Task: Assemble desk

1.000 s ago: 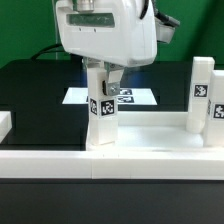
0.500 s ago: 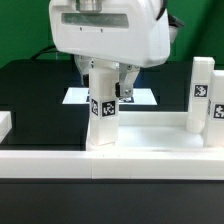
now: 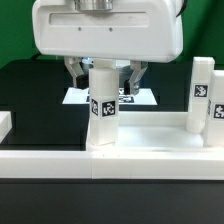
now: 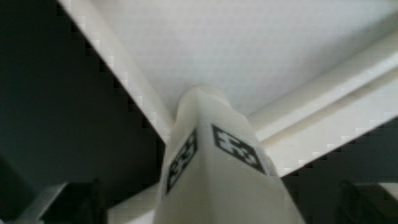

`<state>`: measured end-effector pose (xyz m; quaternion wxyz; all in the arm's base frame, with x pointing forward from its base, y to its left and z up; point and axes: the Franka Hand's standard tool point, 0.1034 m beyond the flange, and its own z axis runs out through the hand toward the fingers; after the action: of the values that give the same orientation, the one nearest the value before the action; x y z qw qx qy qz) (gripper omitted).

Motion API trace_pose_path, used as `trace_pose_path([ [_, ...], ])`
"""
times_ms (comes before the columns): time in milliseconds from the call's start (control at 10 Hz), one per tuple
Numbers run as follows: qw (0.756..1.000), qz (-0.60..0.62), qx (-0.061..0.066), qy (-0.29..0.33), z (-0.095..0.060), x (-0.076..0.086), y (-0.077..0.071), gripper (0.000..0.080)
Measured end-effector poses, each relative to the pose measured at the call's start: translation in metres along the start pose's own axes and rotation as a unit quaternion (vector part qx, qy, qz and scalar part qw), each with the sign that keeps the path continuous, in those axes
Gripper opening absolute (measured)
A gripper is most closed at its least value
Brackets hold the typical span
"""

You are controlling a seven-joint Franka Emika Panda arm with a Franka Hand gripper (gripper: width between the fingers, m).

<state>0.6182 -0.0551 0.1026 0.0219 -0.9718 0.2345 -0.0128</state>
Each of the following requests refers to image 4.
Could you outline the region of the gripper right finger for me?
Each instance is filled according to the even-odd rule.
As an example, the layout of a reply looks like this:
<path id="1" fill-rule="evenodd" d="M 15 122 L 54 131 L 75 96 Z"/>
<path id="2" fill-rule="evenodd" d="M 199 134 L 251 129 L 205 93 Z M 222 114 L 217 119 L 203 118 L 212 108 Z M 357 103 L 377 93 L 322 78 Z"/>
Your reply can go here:
<path id="1" fill-rule="evenodd" d="M 342 182 L 336 224 L 398 224 L 398 182 Z"/>

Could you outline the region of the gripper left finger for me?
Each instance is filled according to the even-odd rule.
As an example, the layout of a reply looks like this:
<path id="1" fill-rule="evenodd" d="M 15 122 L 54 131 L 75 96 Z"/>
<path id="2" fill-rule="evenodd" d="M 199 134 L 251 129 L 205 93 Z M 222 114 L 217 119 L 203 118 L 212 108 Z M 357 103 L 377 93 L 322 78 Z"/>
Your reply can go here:
<path id="1" fill-rule="evenodd" d="M 39 193 L 15 224 L 107 224 L 102 182 L 66 182 Z"/>

